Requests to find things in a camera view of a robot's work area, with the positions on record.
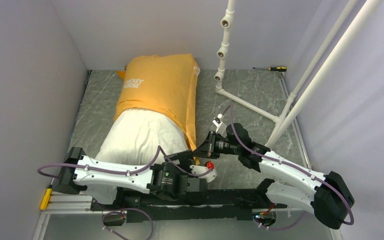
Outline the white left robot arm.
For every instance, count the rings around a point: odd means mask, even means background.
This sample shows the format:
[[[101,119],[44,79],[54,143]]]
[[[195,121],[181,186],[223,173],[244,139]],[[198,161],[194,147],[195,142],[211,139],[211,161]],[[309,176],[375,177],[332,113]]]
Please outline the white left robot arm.
[[[60,165],[53,190],[66,195],[85,194],[117,210],[124,203],[125,190],[168,201],[199,200],[217,175],[210,166],[156,160],[153,157],[145,165],[110,163],[87,156],[81,147],[72,147]]]

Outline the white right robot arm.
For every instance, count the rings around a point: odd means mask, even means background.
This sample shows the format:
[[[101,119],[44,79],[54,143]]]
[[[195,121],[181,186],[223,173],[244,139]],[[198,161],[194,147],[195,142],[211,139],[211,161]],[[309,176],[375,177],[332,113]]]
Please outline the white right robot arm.
[[[265,178],[255,189],[256,203],[262,208],[271,204],[300,208],[334,230],[354,224],[351,208],[355,200],[339,173],[317,172],[285,159],[253,141],[240,123],[228,125],[226,136],[210,131],[192,154],[206,159],[235,155],[244,167],[282,180]]]

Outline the yellow pillowcase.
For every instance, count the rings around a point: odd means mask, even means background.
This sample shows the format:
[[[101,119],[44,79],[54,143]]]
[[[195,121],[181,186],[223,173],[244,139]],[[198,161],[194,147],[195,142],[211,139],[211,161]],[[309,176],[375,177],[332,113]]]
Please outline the yellow pillowcase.
[[[197,148],[196,94],[200,67],[190,53],[139,56],[119,72],[123,79],[114,122],[128,109],[165,115],[183,132],[187,150]]]

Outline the white pillow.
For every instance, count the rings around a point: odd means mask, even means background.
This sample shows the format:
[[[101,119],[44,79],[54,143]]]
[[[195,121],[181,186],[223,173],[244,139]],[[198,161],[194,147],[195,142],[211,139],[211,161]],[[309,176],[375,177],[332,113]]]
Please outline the white pillow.
[[[146,165],[161,146],[167,155],[189,149],[181,129],[167,116],[131,108],[116,119],[96,159],[108,163]]]

